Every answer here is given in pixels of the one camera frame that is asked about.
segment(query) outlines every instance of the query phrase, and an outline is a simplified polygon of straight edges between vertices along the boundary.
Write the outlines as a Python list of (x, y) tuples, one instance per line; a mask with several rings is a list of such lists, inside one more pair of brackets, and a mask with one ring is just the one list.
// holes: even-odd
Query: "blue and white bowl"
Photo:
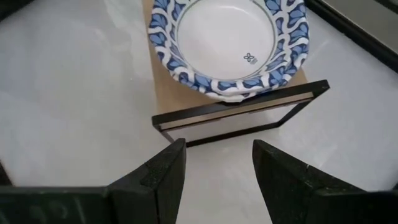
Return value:
[(303, 0), (155, 0), (149, 39), (176, 81), (227, 102), (286, 85), (309, 43)]

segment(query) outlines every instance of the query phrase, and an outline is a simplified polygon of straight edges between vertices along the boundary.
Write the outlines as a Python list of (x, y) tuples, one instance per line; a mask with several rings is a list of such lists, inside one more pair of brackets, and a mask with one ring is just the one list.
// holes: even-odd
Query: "blue pattern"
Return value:
[(279, 84), (283, 78), (283, 74), (285, 73), (285, 67), (282, 66), (269, 74), (268, 82), (272, 85)]
[(245, 81), (243, 81), (243, 86), (248, 89), (253, 88), (255, 86), (264, 87), (264, 85), (262, 84), (262, 81), (261, 81), (261, 77), (255, 77), (255, 78), (245, 80)]
[(298, 41), (300, 38), (308, 38), (308, 25), (307, 23), (301, 23), (298, 28), (296, 28), (293, 32), (290, 33), (290, 44)]
[(266, 6), (271, 11), (272, 15), (275, 15), (282, 10), (280, 8), (280, 0), (267, 0)]
[(154, 8), (161, 8), (164, 11), (167, 11), (167, 6), (170, 4), (170, 0), (155, 0)]
[(179, 57), (180, 59), (182, 59), (182, 56), (181, 56), (180, 51), (178, 50), (177, 46), (174, 45), (173, 43), (172, 43), (172, 46), (170, 47), (170, 50), (171, 50), (177, 57)]
[(162, 32), (150, 34), (149, 39), (156, 47), (158, 46), (165, 47), (166, 36)]
[(180, 15), (182, 9), (184, 9), (185, 6), (186, 6), (185, 4), (179, 4), (177, 2), (175, 3), (174, 10), (172, 12), (172, 16), (173, 16), (174, 21), (177, 21), (178, 16)]
[(279, 53), (284, 51), (284, 43), (285, 43), (285, 39), (282, 39), (278, 42), (278, 44), (276, 45), (275, 54), (272, 57), (275, 57), (276, 55), (278, 55)]
[[(303, 0), (253, 0), (255, 2), (264, 1), (266, 6), (264, 10), (275, 21), (277, 43), (273, 56), (255, 74), (241, 80), (242, 85), (238, 85), (237, 80), (226, 81), (208, 78), (200, 71), (188, 67), (178, 45), (176, 45), (178, 29), (175, 26), (176, 22), (188, 9), (188, 5), (197, 1), (200, 0), (155, 0), (154, 9), (156, 10), (149, 23), (149, 39), (156, 47), (158, 58), (176, 80), (191, 89), (200, 90), (218, 100), (241, 101), (252, 95), (267, 92), (273, 86), (286, 85), (287, 80), (290, 80), (287, 77), (296, 74), (308, 55), (308, 24)], [(292, 30), (293, 27), (296, 28), (284, 34), (284, 30)], [(240, 57), (246, 57), (244, 59), (248, 61), (255, 60), (251, 54)], [(264, 79), (266, 75), (268, 80), (263, 83), (261, 78)], [(251, 93), (254, 91), (252, 90), (254, 87), (256, 87), (255, 91), (258, 91), (256, 94)]]
[(160, 59), (160, 61), (163, 61), (164, 58), (164, 53), (163, 52), (158, 52), (157, 57)]
[(294, 3), (294, 1), (296, 1), (296, 0), (287, 0), (286, 5), (291, 6)]
[(278, 35), (281, 35), (281, 34), (284, 33), (283, 30), (282, 30), (282, 24), (283, 24), (283, 23), (284, 23), (284, 18), (283, 18), (283, 17), (278, 18), (278, 19), (275, 21), (276, 29), (277, 29)]
[(169, 62), (167, 63), (167, 69), (174, 71), (178, 67), (186, 67), (187, 64), (181, 61), (180, 59), (174, 57), (173, 55), (170, 57)]
[(285, 54), (282, 54), (277, 59), (275, 59), (273, 62), (268, 64), (267, 71), (272, 70), (272, 69), (276, 68), (276, 66), (280, 65), (282, 62), (285, 62), (284, 57), (285, 57)]
[(210, 87), (211, 79), (204, 77), (203, 75), (195, 74), (195, 81), (198, 82), (199, 85), (204, 86), (206, 88)]
[(287, 24), (288, 28), (294, 26), (294, 24), (301, 18), (305, 16), (305, 6), (304, 4), (299, 4), (289, 13), (289, 23)]
[(299, 55), (308, 54), (308, 44), (299, 44), (292, 48), (292, 59), (296, 61)]
[(153, 14), (152, 20), (149, 24), (149, 28), (161, 27), (166, 30), (167, 18), (161, 14)]
[(187, 85), (192, 90), (198, 90), (199, 89), (199, 87), (196, 84), (194, 84), (194, 83), (189, 81), (188, 74), (186, 72), (180, 73), (180, 76), (178, 77), (178, 81), (180, 83), (184, 84), (184, 85)]
[(170, 37), (175, 41), (175, 26), (172, 25), (172, 30), (170, 31)]
[(218, 83), (217, 87), (220, 90), (227, 90), (229, 88), (236, 87), (236, 83), (235, 82), (229, 82), (229, 81), (221, 81), (221, 82)]

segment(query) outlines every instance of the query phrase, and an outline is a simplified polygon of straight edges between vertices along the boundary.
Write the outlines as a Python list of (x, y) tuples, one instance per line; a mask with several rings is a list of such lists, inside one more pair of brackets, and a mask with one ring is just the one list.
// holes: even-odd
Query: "black metal frame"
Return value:
[(365, 192), (261, 140), (252, 159), (273, 224), (398, 223), (398, 190)]
[(25, 7), (33, 0), (1, 0), (0, 1), (0, 21), (10, 16), (12, 13)]
[(2, 185), (0, 223), (175, 223), (185, 182), (186, 161), (185, 139), (178, 139), (108, 186)]
[[(272, 128), (278, 128), (278, 127), (282, 126), (284, 123), (286, 123), (290, 118), (292, 118), (298, 112), (300, 112), (302, 109), (304, 109), (311, 101), (315, 100), (322, 93), (326, 92), (329, 88), (330, 88), (330, 86), (329, 86), (329, 83), (327, 80), (306, 83), (303, 85), (298, 85), (298, 86), (293, 86), (293, 87), (289, 87), (289, 88), (283, 88), (283, 89), (263, 93), (261, 95), (257, 95), (253, 98), (250, 98), (248, 100), (244, 100), (240, 103), (219, 102), (219, 103), (213, 103), (210, 105), (197, 106), (194, 108), (189, 108), (189, 109), (155, 115), (152, 117), (152, 125), (168, 141), (174, 142), (174, 139), (167, 133), (168, 131), (182, 129), (182, 128), (186, 128), (188, 126), (194, 126), (194, 125), (198, 125), (198, 124), (208, 123), (209, 121), (217, 121), (221, 118), (236, 116), (236, 115), (243, 114), (243, 113), (252, 113), (255, 111), (269, 110), (269, 109), (273, 109), (273, 108), (280, 107), (280, 106), (297, 104), (281, 120), (279, 120), (275, 123), (264, 124), (264, 125), (256, 126), (253, 128), (242, 129), (239, 131), (233, 131), (230, 133), (219, 134), (216, 136), (187, 142), (187, 147), (199, 146), (202, 144), (220, 141), (220, 140), (233, 138), (233, 137), (237, 137), (237, 136), (242, 136), (245, 134), (251, 134), (251, 133), (258, 132), (258, 131), (264, 131), (264, 130), (268, 130), (268, 129), (272, 129)], [(288, 103), (281, 103), (278, 105), (266, 106), (263, 108), (257, 108), (254, 110), (248, 110), (248, 111), (236, 113), (236, 114), (229, 114), (226, 116), (217, 117), (215, 119), (209, 119), (206, 121), (200, 121), (200, 122), (196, 122), (196, 123), (184, 124), (181, 126), (162, 129), (162, 124), (165, 124), (165, 123), (169, 123), (169, 122), (173, 122), (173, 121), (180, 121), (182, 119), (194, 118), (196, 116), (202, 116), (202, 115), (212, 114), (212, 113), (221, 112), (221, 111), (228, 111), (228, 110), (232, 110), (232, 109), (236, 109), (236, 108), (241, 108), (243, 106), (251, 106), (251, 105), (256, 105), (258, 103), (265, 103), (268, 101), (280, 100), (280, 99), (283, 99), (286, 97), (297, 96), (297, 95), (301, 95), (304, 93), (312, 93), (313, 96), (310, 98), (299, 100), (299, 101), (291, 101)]]
[(350, 20), (344, 18), (322, 0), (305, 0), (305, 5), (364, 50), (379, 59), (380, 62), (398, 73), (398, 55), (394, 51), (380, 43), (380, 41), (363, 31)]

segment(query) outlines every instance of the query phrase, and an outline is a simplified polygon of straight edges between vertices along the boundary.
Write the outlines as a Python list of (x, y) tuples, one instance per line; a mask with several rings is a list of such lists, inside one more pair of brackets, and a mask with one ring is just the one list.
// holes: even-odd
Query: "bowl rim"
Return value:
[[(309, 46), (309, 27), (307, 13), (303, 0), (252, 0), (263, 10), (268, 12), (268, 17), (272, 23), (276, 24), (277, 38), (275, 45), (277, 51), (273, 52), (271, 58), (271, 69), (263, 65), (253, 76), (247, 76), (239, 80), (219, 80), (208, 77), (194, 68), (181, 57), (176, 57), (173, 45), (177, 48), (176, 33), (178, 23), (183, 17), (183, 10), (189, 4), (195, 4), (201, 0), (155, 0), (152, 8), (151, 20), (148, 27), (149, 39), (155, 47), (158, 58), (162, 65), (167, 68), (174, 80), (189, 86), (190, 88), (208, 95), (211, 98), (223, 101), (242, 101), (256, 95), (258, 92), (274, 90), (286, 85), (289, 80), (300, 69), (301, 65), (308, 56)], [(166, 20), (166, 25), (162, 27), (160, 19)], [(163, 45), (159, 45), (159, 38), (164, 40)]]

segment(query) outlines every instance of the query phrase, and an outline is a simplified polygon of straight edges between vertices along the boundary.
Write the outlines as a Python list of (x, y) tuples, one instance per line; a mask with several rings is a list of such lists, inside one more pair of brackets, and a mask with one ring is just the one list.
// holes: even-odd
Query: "wooden board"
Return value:
[[(149, 26), (153, 3), (154, 0), (142, 0), (146, 27)], [(176, 82), (170, 76), (169, 71), (162, 65), (162, 63), (160, 62), (160, 60), (156, 55), (154, 47), (150, 43), (149, 43), (149, 53), (150, 53), (150, 60), (152, 62), (152, 71), (154, 76), (158, 114), (183, 110), (195, 106), (202, 106), (217, 102), (216, 100), (213, 100), (202, 93), (199, 93), (195, 90), (191, 90), (189, 87)], [(300, 69), (286, 87), (301, 85), (304, 83), (307, 83), (307, 79), (305, 78), (304, 71)], [(300, 99), (306, 99), (311, 96), (312, 96), (311, 93), (298, 97), (293, 96), (289, 99), (283, 99), (281, 102), (285, 103), (286, 101), (289, 100), (297, 101)], [(278, 104), (278, 101), (272, 102), (272, 105), (275, 104)], [(212, 118), (215, 118), (215, 116), (211, 114), (211, 115), (201, 116), (200, 120), (206, 120)]]

